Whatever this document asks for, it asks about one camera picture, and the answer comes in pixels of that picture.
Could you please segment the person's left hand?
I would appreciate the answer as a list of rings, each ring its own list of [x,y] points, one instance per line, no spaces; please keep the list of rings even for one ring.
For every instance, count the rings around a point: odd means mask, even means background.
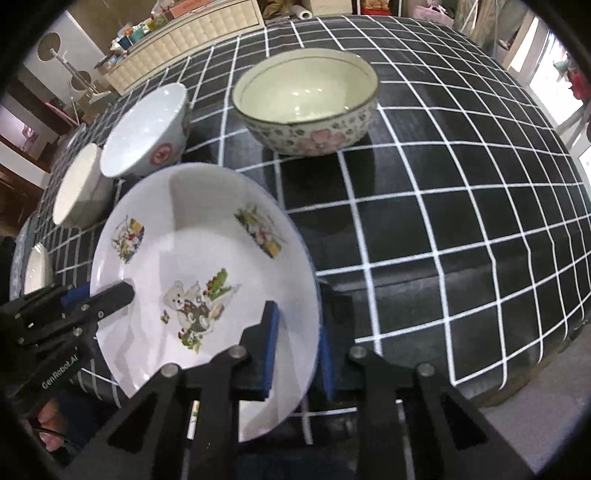
[[[63,435],[67,432],[67,421],[60,412],[56,400],[48,401],[39,411],[37,420],[43,431],[40,439],[48,452],[55,452],[64,445]]]

